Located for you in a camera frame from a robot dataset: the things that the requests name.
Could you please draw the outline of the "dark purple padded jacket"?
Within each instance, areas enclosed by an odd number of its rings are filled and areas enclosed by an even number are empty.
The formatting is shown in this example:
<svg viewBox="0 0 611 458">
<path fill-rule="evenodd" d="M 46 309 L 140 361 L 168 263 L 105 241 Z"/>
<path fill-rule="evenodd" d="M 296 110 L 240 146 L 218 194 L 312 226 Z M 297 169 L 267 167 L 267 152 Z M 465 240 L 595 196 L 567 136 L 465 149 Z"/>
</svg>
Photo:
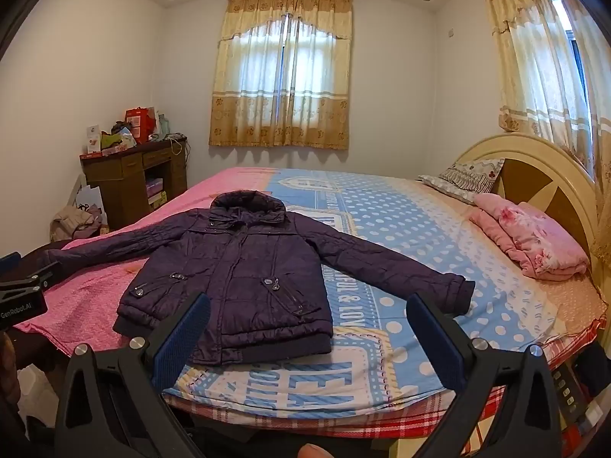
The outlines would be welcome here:
<svg viewBox="0 0 611 458">
<path fill-rule="evenodd" d="M 474 285 L 375 243 L 290 212 L 258 191 L 219 195 L 207 209 L 70 249 L 48 250 L 62 274 L 145 258 L 117 308 L 114 329 L 147 336 L 193 293 L 210 320 L 192 363 L 268 363 L 331 349 L 333 317 L 322 276 L 330 267 L 401 299 L 422 295 L 444 313 L 470 306 Z"/>
</svg>

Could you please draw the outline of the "red plaid bed sheet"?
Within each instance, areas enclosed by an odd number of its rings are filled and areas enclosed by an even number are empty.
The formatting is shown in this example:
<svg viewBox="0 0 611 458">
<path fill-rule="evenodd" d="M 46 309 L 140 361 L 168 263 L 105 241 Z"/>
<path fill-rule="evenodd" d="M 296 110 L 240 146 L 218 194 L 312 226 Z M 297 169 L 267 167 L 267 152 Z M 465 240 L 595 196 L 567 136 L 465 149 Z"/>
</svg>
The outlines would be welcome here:
<svg viewBox="0 0 611 458">
<path fill-rule="evenodd" d="M 557 339 L 545 347 L 551 368 L 556 368 L 585 346 L 603 335 L 607 328 L 607 313 L 596 318 L 592 324 L 579 334 Z M 494 389 L 488 398 L 480 420 L 494 417 L 500 407 L 504 389 Z M 449 392 L 441 392 L 428 397 L 402 410 L 388 413 L 363 414 L 362 416 L 334 419 L 296 420 L 253 416 L 234 410 L 221 410 L 195 401 L 165 396 L 171 407 L 184 410 L 192 416 L 201 417 L 225 424 L 246 426 L 255 429 L 295 431 L 349 437 L 349 439 L 416 439 L 428 436 L 444 416 L 453 400 Z"/>
</svg>

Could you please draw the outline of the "dark wooden desk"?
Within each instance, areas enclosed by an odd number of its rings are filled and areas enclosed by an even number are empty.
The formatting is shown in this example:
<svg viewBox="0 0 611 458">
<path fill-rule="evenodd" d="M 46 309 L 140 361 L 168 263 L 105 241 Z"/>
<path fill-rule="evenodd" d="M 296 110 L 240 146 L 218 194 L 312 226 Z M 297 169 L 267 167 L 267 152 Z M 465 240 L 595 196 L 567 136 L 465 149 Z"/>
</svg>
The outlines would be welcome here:
<svg viewBox="0 0 611 458">
<path fill-rule="evenodd" d="M 167 200 L 188 189 L 188 139 L 150 142 L 108 156 L 81 156 L 86 182 L 99 187 L 111 231 L 129 226 L 153 211 L 147 183 L 162 179 Z"/>
</svg>

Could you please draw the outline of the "folded pink floral blanket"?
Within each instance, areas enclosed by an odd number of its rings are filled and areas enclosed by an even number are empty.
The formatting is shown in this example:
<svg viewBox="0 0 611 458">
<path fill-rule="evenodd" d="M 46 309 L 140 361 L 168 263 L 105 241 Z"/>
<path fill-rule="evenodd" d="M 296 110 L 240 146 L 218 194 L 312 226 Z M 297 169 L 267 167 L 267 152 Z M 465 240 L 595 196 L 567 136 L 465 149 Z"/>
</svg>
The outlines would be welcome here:
<svg viewBox="0 0 611 458">
<path fill-rule="evenodd" d="M 553 218 L 526 202 L 478 194 L 469 219 L 530 278 L 566 281 L 590 268 L 582 246 Z"/>
</svg>

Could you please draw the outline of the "white greeting card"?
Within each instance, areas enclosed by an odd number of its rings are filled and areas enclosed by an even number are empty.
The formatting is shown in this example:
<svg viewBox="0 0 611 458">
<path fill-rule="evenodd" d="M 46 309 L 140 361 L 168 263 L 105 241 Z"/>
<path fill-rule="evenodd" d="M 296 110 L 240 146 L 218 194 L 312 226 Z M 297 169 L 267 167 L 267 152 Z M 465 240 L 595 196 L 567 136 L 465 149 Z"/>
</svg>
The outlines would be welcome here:
<svg viewBox="0 0 611 458">
<path fill-rule="evenodd" d="M 87 128 L 87 153 L 95 154 L 102 152 L 102 132 L 98 125 L 92 125 Z"/>
</svg>

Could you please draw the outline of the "red gift box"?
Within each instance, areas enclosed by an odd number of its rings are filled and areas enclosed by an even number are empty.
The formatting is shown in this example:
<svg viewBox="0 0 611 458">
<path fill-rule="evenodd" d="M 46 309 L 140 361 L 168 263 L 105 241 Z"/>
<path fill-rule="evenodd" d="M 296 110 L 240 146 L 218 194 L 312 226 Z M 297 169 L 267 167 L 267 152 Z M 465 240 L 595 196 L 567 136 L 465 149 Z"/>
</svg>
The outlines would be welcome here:
<svg viewBox="0 0 611 458">
<path fill-rule="evenodd" d="M 138 144 L 146 144 L 155 130 L 155 112 L 152 106 L 149 108 L 129 109 L 125 112 L 124 121 L 131 126 L 131 134 Z"/>
</svg>

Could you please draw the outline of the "grey patterned pillow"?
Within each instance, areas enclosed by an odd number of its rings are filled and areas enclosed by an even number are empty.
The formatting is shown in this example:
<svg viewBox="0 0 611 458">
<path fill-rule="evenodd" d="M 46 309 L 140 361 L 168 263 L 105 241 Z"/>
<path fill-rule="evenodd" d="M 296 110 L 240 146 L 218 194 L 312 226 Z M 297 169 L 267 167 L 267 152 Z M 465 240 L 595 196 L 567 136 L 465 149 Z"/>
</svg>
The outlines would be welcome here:
<svg viewBox="0 0 611 458">
<path fill-rule="evenodd" d="M 488 194 L 496 183 L 504 158 L 482 159 L 465 163 L 455 162 L 438 176 L 420 175 L 417 181 L 448 197 L 474 206 L 478 194 Z"/>
</svg>

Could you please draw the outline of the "cream wooden headboard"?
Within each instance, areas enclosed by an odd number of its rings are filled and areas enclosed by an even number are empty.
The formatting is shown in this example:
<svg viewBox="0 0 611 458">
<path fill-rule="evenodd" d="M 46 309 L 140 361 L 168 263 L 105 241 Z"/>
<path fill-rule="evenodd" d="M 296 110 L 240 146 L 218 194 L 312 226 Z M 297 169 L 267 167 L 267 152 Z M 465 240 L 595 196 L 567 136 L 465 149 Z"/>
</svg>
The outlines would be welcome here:
<svg viewBox="0 0 611 458">
<path fill-rule="evenodd" d="M 592 270 L 601 262 L 592 254 L 598 231 L 595 184 L 559 147 L 529 134 L 499 134 L 468 148 L 459 162 L 502 158 L 493 191 L 519 204 L 527 202 L 555 219 L 586 251 Z"/>
</svg>

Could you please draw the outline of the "beige curtain centre window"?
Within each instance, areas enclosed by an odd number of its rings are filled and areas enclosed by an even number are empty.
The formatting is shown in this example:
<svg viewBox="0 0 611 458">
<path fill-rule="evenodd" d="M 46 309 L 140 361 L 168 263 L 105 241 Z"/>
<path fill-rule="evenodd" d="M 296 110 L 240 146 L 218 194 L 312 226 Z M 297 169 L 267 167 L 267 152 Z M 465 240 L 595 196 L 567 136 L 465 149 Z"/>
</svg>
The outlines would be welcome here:
<svg viewBox="0 0 611 458">
<path fill-rule="evenodd" d="M 209 143 L 349 146 L 352 0 L 228 0 Z"/>
</svg>

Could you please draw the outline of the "beige curtain side window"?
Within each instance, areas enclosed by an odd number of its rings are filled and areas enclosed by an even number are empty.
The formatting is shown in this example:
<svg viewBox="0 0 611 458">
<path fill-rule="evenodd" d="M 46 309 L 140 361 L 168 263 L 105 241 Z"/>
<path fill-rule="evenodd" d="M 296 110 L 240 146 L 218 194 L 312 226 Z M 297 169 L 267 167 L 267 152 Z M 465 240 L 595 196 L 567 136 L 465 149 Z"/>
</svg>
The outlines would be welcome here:
<svg viewBox="0 0 611 458">
<path fill-rule="evenodd" d="M 610 47 L 579 0 L 485 0 L 501 80 L 499 124 L 572 154 L 610 183 Z"/>
</svg>

